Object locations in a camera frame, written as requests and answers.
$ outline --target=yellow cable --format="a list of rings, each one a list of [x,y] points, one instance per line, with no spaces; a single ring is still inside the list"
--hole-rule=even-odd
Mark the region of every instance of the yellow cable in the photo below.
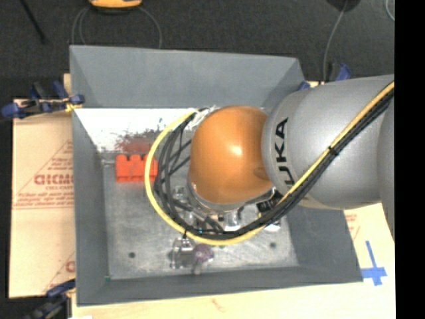
[[[316,161],[309,167],[309,169],[297,180],[297,182],[292,186],[292,188],[279,200],[279,205],[281,202],[283,202],[291,193],[293,193],[314,171],[314,169],[320,164],[321,161],[325,158],[325,156],[333,149],[333,147],[338,144],[338,142],[348,134],[349,131],[351,131],[354,126],[365,116],[367,112],[371,110],[371,108],[380,100],[382,99],[386,94],[388,94],[392,89],[394,88],[394,82],[390,83],[387,87],[382,89],[349,123],[348,126],[345,127],[345,129],[334,139],[332,144],[316,159]],[[179,124],[183,123],[190,115],[193,114],[193,112],[196,112],[196,110],[190,111],[187,114],[184,114],[177,118],[174,122],[170,123],[170,125],[166,126],[165,129],[158,135],[158,137],[155,139],[151,150],[149,151],[147,155],[146,160],[146,166],[145,166],[145,174],[144,178],[145,181],[149,181],[149,171],[153,159],[153,155],[155,154],[156,149],[158,148],[159,144],[162,142],[164,137],[172,131],[174,128],[176,128]],[[172,228],[176,229],[178,232],[186,235],[200,243],[205,243],[207,245],[211,246],[225,246],[225,245],[233,245],[235,243],[240,243],[242,241],[245,241],[246,239],[249,239],[250,237],[253,237],[255,234],[259,233],[264,227],[261,226],[259,228],[253,229],[243,235],[240,235],[238,237],[234,237],[231,239],[225,239],[225,240],[213,240],[213,239],[206,239],[204,237],[200,237],[197,235],[194,235],[192,233],[187,233],[186,228],[178,225],[162,208],[158,205],[153,192],[151,188],[151,184],[145,183],[146,188],[146,195],[151,202],[153,208],[156,210],[156,212],[159,214],[159,216],[168,223]]]
[[[145,174],[144,174],[145,181],[149,181],[149,171],[151,169],[153,155],[155,154],[155,151],[157,150],[159,144],[162,142],[162,140],[164,139],[164,137],[171,130],[173,130],[174,128],[176,128],[179,124],[183,123],[190,115],[193,114],[193,112],[196,112],[196,110],[190,111],[189,113],[184,114],[184,115],[178,117],[174,122],[172,122],[168,126],[166,126],[165,129],[155,139],[155,141],[152,144],[152,147],[151,147],[151,149],[150,149],[150,151],[149,151],[149,153],[147,155],[147,159],[146,159]],[[162,210],[162,208],[158,205],[158,202],[156,201],[155,196],[153,195],[151,184],[149,182],[145,183],[145,188],[146,188],[147,198],[151,202],[152,207],[158,213],[158,215],[166,223],[168,223],[170,226],[172,226],[172,228],[176,229],[177,231],[179,231],[182,234],[186,233],[187,232],[186,231],[186,228],[184,228],[184,227],[178,225],[176,222],[174,222],[174,220],[172,218],[170,218],[170,216],[168,216],[168,214],[166,214],[166,212],[164,212],[164,210]],[[252,231],[249,231],[246,234],[243,234],[241,236],[238,236],[238,237],[235,237],[235,238],[231,238],[231,239],[226,239],[226,240],[206,239],[204,237],[200,237],[200,236],[194,235],[192,233],[186,233],[186,236],[188,236],[191,239],[194,239],[194,240],[196,240],[196,241],[198,241],[200,243],[205,243],[207,245],[211,245],[211,246],[225,246],[225,245],[233,245],[235,243],[239,243],[239,242],[242,242],[243,240],[249,239],[250,237],[254,236],[256,233],[258,233],[262,229],[263,229],[263,227],[260,227],[260,228],[254,229]]]

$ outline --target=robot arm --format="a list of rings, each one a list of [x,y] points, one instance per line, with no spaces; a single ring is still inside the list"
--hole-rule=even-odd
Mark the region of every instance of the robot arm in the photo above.
[[[164,140],[154,185],[160,202],[148,183],[147,195],[184,236],[231,245],[273,225],[296,205],[350,209],[379,201],[394,236],[393,76],[300,90],[269,114],[250,106],[219,108],[191,125],[200,113],[193,110],[164,130],[145,169],[149,173]],[[183,143],[185,132],[193,135]],[[172,177],[189,145],[182,198],[185,192],[175,194]],[[238,215],[253,204],[257,218],[237,225]]]

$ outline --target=tripod leg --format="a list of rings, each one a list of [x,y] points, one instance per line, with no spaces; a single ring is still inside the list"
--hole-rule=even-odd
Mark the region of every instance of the tripod leg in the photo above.
[[[27,12],[27,15],[29,17],[29,19],[31,20],[31,22],[33,23],[35,29],[37,30],[37,33],[40,36],[40,40],[42,44],[47,44],[48,43],[48,39],[46,38],[46,36],[44,35],[43,31],[41,30],[41,28],[39,27],[39,24],[37,23],[37,20],[34,18],[33,13],[31,12],[31,10],[29,9],[29,6],[27,5],[27,2],[25,0],[19,0],[22,4],[22,6],[25,9],[25,12]]]

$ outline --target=blue tape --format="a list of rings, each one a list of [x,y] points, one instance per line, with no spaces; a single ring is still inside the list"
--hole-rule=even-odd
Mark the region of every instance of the blue tape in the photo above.
[[[371,243],[369,241],[366,241],[366,247],[367,247],[367,250],[369,252],[369,256],[371,258],[373,267],[362,268],[361,269],[362,277],[363,277],[363,279],[371,278],[373,280],[373,284],[375,286],[380,286],[380,285],[383,284],[381,278],[383,276],[387,276],[385,268],[377,266],[377,262],[375,261],[375,257],[373,256],[372,246],[371,246]]]

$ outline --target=black floor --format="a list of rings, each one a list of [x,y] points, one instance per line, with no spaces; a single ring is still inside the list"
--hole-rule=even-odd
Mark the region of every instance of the black floor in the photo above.
[[[70,43],[159,45],[154,21],[140,11],[104,15],[89,10],[80,28],[75,20],[87,0],[25,1],[48,43],[41,43],[20,0],[0,0],[0,106],[27,95],[32,82],[48,82],[68,72]],[[296,57],[308,80],[323,80],[323,68],[329,72],[333,63],[348,65],[353,78],[394,73],[395,0],[145,0],[143,8],[160,26],[163,49]],[[0,164],[0,318],[19,318],[43,299],[6,299],[8,122],[0,122]]]

